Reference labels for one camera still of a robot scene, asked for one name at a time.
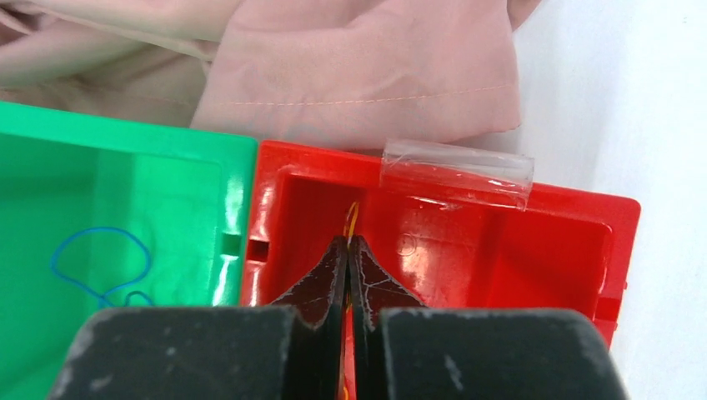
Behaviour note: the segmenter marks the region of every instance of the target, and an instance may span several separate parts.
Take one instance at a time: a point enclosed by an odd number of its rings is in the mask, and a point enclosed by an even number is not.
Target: pink cloth
[[[539,0],[0,0],[0,97],[326,148],[519,124]]]

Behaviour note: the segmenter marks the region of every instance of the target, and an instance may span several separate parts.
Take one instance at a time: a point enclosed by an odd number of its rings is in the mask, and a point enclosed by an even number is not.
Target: green bin
[[[49,268],[83,229],[128,231],[153,259],[112,303],[139,290],[156,306],[237,304],[257,151],[246,137],[0,102],[0,398],[45,398],[98,309]],[[105,293],[144,258],[124,236],[96,232],[69,244],[58,267]]]

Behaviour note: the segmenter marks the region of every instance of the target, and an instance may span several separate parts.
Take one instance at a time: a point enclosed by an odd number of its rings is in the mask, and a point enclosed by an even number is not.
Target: transparent tape piece
[[[383,153],[380,185],[410,196],[525,210],[533,170],[530,157],[391,139]]]

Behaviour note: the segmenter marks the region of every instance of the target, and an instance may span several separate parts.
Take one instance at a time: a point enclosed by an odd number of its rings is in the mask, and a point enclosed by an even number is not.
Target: white table
[[[707,399],[707,1],[544,0],[516,45],[524,125],[464,144],[640,201],[614,360],[634,399]]]

